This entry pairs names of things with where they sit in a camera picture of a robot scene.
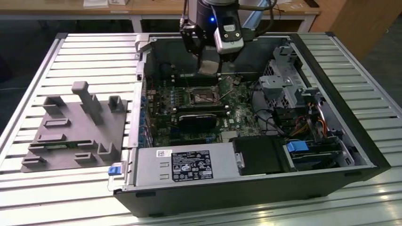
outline warning label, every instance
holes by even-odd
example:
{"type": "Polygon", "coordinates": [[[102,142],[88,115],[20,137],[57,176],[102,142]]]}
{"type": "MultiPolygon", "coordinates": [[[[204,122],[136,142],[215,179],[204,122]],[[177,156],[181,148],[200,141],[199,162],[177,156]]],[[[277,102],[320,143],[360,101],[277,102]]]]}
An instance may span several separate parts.
{"type": "Polygon", "coordinates": [[[174,182],[212,179],[209,151],[170,153],[170,171],[174,182]]]}

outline slotted aluminum surface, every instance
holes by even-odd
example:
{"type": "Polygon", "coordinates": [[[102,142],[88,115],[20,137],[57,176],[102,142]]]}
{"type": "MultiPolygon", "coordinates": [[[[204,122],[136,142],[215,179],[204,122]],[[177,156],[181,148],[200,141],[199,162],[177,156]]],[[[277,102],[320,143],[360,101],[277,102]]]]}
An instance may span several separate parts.
{"type": "MultiPolygon", "coordinates": [[[[46,70],[9,138],[10,145],[0,155],[0,225],[341,226],[402,223],[397,220],[402,218],[400,109],[335,39],[324,34],[300,37],[392,166],[387,172],[348,185],[328,197],[142,219],[133,217],[112,197],[106,189],[106,167],[20,173],[21,158],[44,115],[44,96],[61,95],[65,102],[78,101],[69,85],[85,80],[92,84],[89,92],[97,94],[98,100],[110,95],[120,95],[126,100],[132,98],[134,34],[69,34],[54,47],[57,54],[44,65],[46,70]]],[[[304,73],[315,84],[307,70],[304,73]]]]}

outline barcode sticker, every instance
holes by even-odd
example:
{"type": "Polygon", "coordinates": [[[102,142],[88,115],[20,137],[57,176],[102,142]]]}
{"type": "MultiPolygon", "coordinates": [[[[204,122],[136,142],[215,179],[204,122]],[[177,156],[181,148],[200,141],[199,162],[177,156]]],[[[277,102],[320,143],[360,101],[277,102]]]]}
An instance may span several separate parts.
{"type": "Polygon", "coordinates": [[[157,150],[156,157],[170,157],[170,150],[157,150]]]}

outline blue latch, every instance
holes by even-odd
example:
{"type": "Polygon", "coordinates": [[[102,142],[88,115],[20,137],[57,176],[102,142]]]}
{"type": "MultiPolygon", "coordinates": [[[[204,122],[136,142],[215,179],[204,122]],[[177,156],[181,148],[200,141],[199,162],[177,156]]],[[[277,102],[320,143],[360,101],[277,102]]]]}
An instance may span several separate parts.
{"type": "Polygon", "coordinates": [[[109,176],[117,176],[121,175],[121,166],[110,166],[108,168],[106,174],[109,176]]]}
{"type": "Polygon", "coordinates": [[[305,141],[291,141],[285,146],[288,152],[308,151],[308,146],[305,141]]]}

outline white paper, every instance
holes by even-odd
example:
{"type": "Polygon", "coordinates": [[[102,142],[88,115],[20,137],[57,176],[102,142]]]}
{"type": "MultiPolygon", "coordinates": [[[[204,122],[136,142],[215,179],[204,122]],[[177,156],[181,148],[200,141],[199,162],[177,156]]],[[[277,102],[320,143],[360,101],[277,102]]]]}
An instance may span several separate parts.
{"type": "Polygon", "coordinates": [[[106,0],[84,0],[84,8],[108,8],[106,0]]]}

